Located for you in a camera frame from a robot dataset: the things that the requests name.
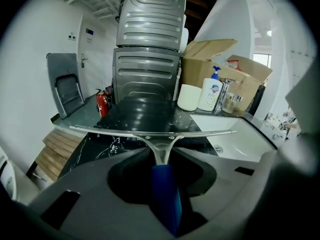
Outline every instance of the door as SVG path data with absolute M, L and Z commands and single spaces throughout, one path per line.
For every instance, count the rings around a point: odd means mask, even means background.
M 94 17 L 82 15 L 78 33 L 77 63 L 84 99 L 96 94 L 96 89 L 104 90 L 111 84 L 112 61 L 111 64 L 107 63 L 107 57 L 105 27 Z

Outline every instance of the red fire extinguisher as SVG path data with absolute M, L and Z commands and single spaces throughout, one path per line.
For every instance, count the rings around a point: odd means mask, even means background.
M 100 89 L 97 89 L 97 90 L 98 90 L 96 94 L 97 107 L 99 109 L 100 117 L 103 118 L 109 112 L 108 98 L 107 98 L 107 94 L 103 90 L 100 90 Z

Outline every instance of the white sink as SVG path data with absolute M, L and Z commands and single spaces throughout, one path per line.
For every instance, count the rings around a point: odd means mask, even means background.
M 275 148 L 241 118 L 191 115 L 201 131 L 236 130 L 236 133 L 208 137 L 219 157 L 259 162 L 261 156 Z

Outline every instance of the blue pump nozzle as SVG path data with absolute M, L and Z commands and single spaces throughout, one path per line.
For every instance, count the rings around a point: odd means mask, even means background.
M 218 66 L 213 66 L 213 68 L 214 68 L 215 72 L 212 74 L 211 78 L 219 80 L 218 70 L 221 70 L 221 68 Z

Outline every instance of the countertop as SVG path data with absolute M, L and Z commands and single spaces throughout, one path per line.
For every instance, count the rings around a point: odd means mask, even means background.
M 219 114 L 214 114 L 196 109 L 189 112 L 179 108 L 175 101 L 147 100 L 134 97 L 122 99 L 94 127 L 139 132 L 200 132 L 200 128 L 191 115 L 240 117 L 258 130 L 274 148 L 283 143 L 283 140 L 275 136 L 275 133 L 262 121 L 244 111 L 236 111 L 232 114 L 221 111 Z M 84 163 L 146 146 L 144 142 L 136 138 L 88 133 L 70 156 L 59 178 Z M 218 155 L 206 137 L 183 138 L 178 140 L 174 146 L 213 156 Z

